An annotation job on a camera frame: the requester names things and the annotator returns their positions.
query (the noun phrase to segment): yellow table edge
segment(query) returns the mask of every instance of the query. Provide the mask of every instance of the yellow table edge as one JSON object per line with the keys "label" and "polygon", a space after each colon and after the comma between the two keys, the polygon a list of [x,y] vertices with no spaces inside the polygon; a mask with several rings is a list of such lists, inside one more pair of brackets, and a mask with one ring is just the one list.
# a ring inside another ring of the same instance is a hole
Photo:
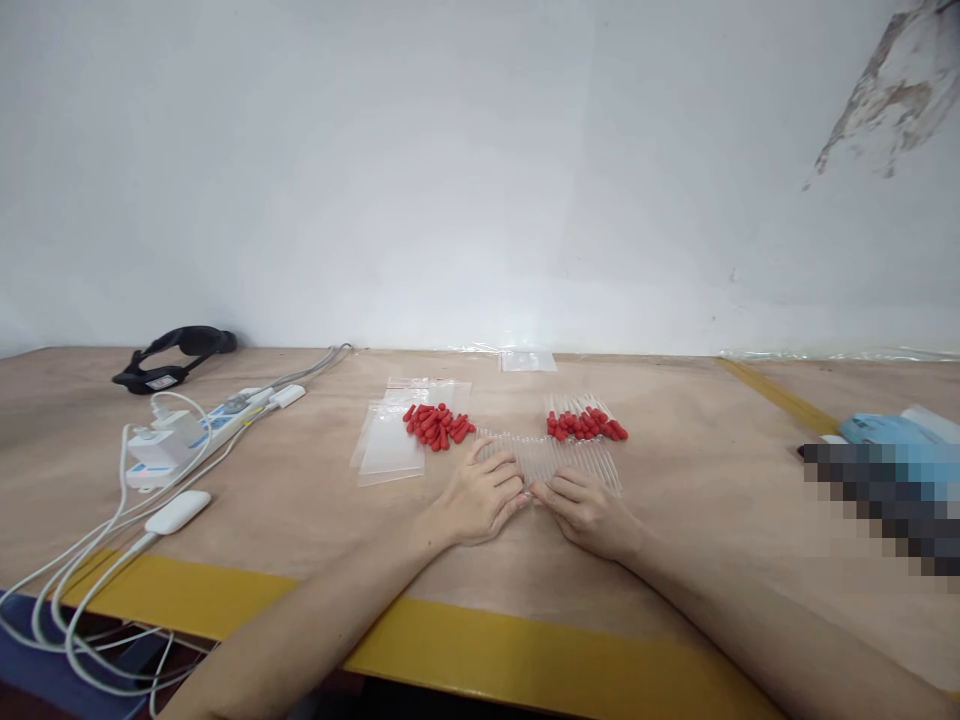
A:
{"label": "yellow table edge", "polygon": [[756,390],[767,400],[793,417],[804,427],[817,435],[837,435],[840,423],[827,413],[814,407],[806,400],[785,390],[772,380],[757,372],[749,365],[733,362],[726,358],[715,358],[717,364],[740,380],[747,387]]}
{"label": "yellow table edge", "polygon": [[[79,603],[117,553],[102,551],[65,596]],[[223,640],[297,584],[146,555],[88,610]],[[401,597],[344,669],[510,705],[591,718],[781,718],[722,654]]]}

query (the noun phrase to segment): power strip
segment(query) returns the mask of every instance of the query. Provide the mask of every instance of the power strip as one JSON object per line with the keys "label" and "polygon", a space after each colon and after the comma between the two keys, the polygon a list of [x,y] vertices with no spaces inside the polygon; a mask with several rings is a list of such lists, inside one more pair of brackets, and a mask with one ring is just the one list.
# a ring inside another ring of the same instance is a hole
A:
{"label": "power strip", "polygon": [[[240,392],[244,395],[254,395],[260,392],[260,388],[244,388]],[[228,415],[223,411],[223,405],[220,405],[216,410],[209,413],[210,424],[213,426],[213,435],[210,438],[210,444],[203,451],[200,459],[193,464],[194,468],[200,467],[200,465],[219,450],[227,440],[240,432],[243,424],[256,415],[261,407],[262,405],[260,404],[248,405],[240,412]],[[207,429],[206,420],[201,420],[200,425],[204,430]],[[207,436],[204,435],[190,446],[191,449],[201,447],[206,439]],[[148,467],[144,463],[137,463],[126,472],[127,485],[134,490],[139,490],[141,493],[161,490],[173,484],[177,475],[183,471],[184,467],[185,465],[177,465],[175,467]]]}

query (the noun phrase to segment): forearm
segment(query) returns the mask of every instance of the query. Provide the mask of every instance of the forearm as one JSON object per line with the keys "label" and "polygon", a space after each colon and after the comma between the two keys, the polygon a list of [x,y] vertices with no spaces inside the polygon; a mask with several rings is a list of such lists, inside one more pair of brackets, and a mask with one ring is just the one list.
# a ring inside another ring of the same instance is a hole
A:
{"label": "forearm", "polygon": [[790,598],[645,536],[623,562],[792,717],[957,718],[946,695]]}
{"label": "forearm", "polygon": [[452,537],[435,512],[399,523],[241,628],[191,676],[163,719],[283,717],[450,546]]}

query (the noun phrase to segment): black headset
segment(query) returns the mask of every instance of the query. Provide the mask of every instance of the black headset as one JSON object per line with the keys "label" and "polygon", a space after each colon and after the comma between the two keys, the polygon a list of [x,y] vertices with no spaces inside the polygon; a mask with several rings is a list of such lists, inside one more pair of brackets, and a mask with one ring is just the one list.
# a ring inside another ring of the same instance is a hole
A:
{"label": "black headset", "polygon": [[[153,370],[141,370],[140,363],[151,355],[162,353],[175,345],[180,346],[184,355],[197,357],[189,365],[165,365]],[[197,365],[217,353],[233,352],[237,349],[237,336],[227,330],[217,330],[208,325],[189,325],[171,330],[163,337],[150,343],[146,350],[134,350],[130,364],[123,372],[114,375],[117,385],[126,386],[134,395],[150,395],[158,390],[175,387],[187,379],[187,375]]]}

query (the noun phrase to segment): peeling paint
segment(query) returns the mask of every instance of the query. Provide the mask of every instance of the peeling paint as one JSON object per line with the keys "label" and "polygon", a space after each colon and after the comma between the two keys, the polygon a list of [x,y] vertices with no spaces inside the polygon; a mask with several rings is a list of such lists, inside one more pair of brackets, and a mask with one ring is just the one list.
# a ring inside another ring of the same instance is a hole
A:
{"label": "peeling paint", "polygon": [[899,156],[929,140],[947,117],[960,98],[960,12],[938,7],[940,0],[922,0],[890,19],[817,158],[817,175],[846,150],[893,177]]}

